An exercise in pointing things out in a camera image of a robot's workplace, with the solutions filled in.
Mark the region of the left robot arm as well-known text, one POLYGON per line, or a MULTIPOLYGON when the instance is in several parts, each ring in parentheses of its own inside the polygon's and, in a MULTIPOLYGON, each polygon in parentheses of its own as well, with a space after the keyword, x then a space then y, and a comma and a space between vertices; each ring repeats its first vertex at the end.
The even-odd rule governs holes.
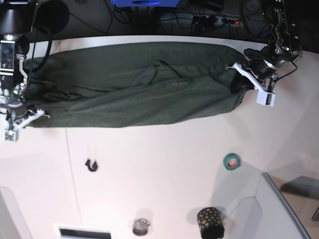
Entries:
POLYGON ((295 65, 301 50, 295 6, 283 0, 261 0, 262 15, 270 30, 267 46, 262 50, 246 49, 245 69, 260 80, 270 78, 285 62, 295 65))

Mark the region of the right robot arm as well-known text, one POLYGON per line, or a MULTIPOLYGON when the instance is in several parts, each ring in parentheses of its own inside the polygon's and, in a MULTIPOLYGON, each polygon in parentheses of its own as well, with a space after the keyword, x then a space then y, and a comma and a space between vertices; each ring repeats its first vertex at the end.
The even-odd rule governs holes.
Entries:
POLYGON ((29 77, 39 67, 24 70, 29 52, 26 33, 32 31, 37 0, 0 2, 0 107, 23 107, 29 77))

